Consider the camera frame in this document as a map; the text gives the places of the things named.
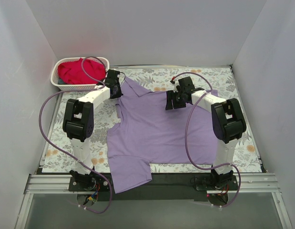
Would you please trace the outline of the purple t shirt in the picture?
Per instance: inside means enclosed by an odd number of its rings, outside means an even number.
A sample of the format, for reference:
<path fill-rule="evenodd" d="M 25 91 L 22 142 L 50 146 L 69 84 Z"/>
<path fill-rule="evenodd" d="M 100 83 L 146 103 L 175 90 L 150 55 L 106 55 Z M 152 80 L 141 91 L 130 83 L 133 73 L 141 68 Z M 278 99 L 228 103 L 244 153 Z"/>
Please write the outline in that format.
<path fill-rule="evenodd" d="M 108 163 L 116 193 L 152 179 L 151 164 L 210 165 L 217 152 L 211 114 L 188 105 L 166 110 L 166 93 L 127 78 L 116 103 L 120 122 L 107 133 Z"/>

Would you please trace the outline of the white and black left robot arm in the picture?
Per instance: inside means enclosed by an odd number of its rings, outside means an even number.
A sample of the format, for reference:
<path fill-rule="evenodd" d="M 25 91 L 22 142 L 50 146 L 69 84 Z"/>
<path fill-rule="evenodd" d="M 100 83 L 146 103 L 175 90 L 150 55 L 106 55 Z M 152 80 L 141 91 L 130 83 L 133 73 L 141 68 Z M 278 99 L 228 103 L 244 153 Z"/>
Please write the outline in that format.
<path fill-rule="evenodd" d="M 94 109 L 108 99 L 122 96 L 121 85 L 106 83 L 105 87 L 96 86 L 93 91 L 78 99 L 69 99 L 63 120 L 63 131 L 70 139 L 73 155 L 76 157 L 76 167 L 70 171 L 76 184 L 83 189 L 91 190 L 95 186 L 93 163 L 90 153 L 90 140 L 94 130 Z"/>

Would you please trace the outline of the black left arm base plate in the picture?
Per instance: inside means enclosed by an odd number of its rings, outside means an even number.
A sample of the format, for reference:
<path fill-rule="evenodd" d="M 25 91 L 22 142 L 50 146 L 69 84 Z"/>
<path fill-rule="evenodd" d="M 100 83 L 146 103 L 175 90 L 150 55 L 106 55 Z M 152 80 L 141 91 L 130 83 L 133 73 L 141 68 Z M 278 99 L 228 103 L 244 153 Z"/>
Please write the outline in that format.
<path fill-rule="evenodd" d="M 69 191 L 96 191 L 101 192 L 109 191 L 109 181 L 106 181 L 103 177 L 98 175 L 93 176 L 81 176 L 81 177 L 71 177 L 69 182 Z"/>

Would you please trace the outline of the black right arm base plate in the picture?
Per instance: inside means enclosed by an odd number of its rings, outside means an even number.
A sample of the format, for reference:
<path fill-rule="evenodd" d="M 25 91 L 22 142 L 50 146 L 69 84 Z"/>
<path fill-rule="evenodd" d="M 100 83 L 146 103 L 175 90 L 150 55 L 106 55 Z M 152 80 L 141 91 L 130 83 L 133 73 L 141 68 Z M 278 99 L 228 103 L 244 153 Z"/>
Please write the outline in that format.
<path fill-rule="evenodd" d="M 190 184 L 193 185 L 193 187 L 197 191 L 236 191 L 238 189 L 238 182 L 236 180 L 236 176 L 233 176 L 232 179 L 229 181 L 216 183 L 215 181 L 211 180 L 209 174 L 198 174 L 190 179 Z"/>

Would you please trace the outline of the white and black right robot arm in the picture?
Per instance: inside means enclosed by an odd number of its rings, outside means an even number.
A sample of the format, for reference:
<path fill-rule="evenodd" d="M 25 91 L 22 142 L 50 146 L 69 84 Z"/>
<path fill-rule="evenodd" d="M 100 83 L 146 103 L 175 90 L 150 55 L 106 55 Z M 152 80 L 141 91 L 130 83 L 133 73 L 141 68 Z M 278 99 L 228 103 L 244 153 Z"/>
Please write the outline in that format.
<path fill-rule="evenodd" d="M 246 131 L 246 122 L 239 101 L 235 98 L 223 99 L 205 90 L 195 92 L 166 92 L 166 110 L 185 108 L 192 104 L 212 116 L 213 132 L 218 139 L 215 161 L 209 184 L 224 187 L 233 179 L 233 157 L 238 140 Z"/>

